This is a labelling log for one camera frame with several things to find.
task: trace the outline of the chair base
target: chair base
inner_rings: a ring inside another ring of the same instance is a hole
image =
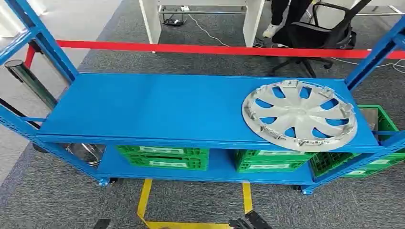
[[[305,68],[307,69],[309,75],[311,76],[311,78],[316,78],[316,74],[314,72],[314,69],[312,68],[311,64],[309,63],[308,60],[312,60],[312,61],[318,61],[318,62],[322,62],[325,63],[325,65],[323,66],[325,69],[329,69],[333,66],[333,62],[330,60],[327,60],[325,58],[316,58],[316,57],[310,57],[310,58],[303,58],[303,57],[291,57],[288,60],[286,60],[285,62],[282,62],[281,64],[277,65],[276,67],[272,68],[270,71],[270,75],[274,76],[276,75],[276,70],[280,69],[284,66],[289,65],[290,63],[303,63]]]

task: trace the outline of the crate label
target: crate label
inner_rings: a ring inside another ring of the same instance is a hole
[[[370,163],[370,165],[386,165],[390,160],[376,160]]]
[[[290,164],[285,165],[251,165],[251,169],[268,169],[268,168],[289,168]]]
[[[348,173],[347,175],[361,175],[364,174],[366,171],[352,171]]]
[[[149,161],[150,166],[170,166],[178,168],[187,168],[186,163],[171,163],[171,162],[160,162],[160,161]]]
[[[300,151],[268,151],[268,150],[260,150],[257,155],[262,156],[277,156],[277,155],[304,155],[305,152]]]
[[[140,150],[141,152],[184,154],[184,150],[183,150],[183,149],[171,149],[171,148],[159,148],[159,147],[140,146],[140,147],[139,147],[139,150]]]

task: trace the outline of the blue metal shelf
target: blue metal shelf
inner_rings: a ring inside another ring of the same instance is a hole
[[[241,115],[246,95],[284,79],[82,73],[38,137],[45,142],[286,150],[257,136]],[[299,80],[330,87],[355,104],[343,80]],[[337,151],[381,150],[357,107],[355,112],[358,133]]]
[[[232,150],[211,149],[208,169],[152,168],[132,166],[113,146],[107,147],[98,167],[100,175],[121,178],[155,178],[188,181],[243,182],[261,184],[311,185],[312,169],[309,163],[292,172],[238,173]]]
[[[377,142],[353,100],[356,88],[398,46],[405,47],[403,17],[345,79],[298,79],[335,90],[354,105],[358,132],[335,152],[363,153],[320,177],[308,163],[294,172],[237,173],[229,153],[214,149],[207,171],[133,167],[115,145],[181,146],[285,150],[247,127],[241,115],[244,98],[254,89],[285,78],[79,73],[26,0],[5,0],[27,31],[0,50],[0,64],[30,40],[72,85],[40,130],[27,123],[41,120],[20,117],[0,105],[0,123],[53,153],[78,170],[108,185],[109,178],[160,178],[300,185],[304,194],[351,171],[405,147],[405,132]],[[62,148],[63,143],[107,145],[98,169]]]

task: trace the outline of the desk leg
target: desk leg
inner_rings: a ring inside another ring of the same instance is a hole
[[[155,0],[139,0],[143,21],[145,22],[146,33],[149,43],[159,43],[162,27],[160,24],[158,5]]]
[[[257,27],[259,26],[265,0],[247,0],[243,36],[246,47],[252,47],[255,42]]]

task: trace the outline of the wheel cover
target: wheel cover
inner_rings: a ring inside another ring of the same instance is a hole
[[[244,100],[242,115],[257,135],[292,150],[333,150],[357,133],[352,104],[328,87],[298,80],[257,88]]]

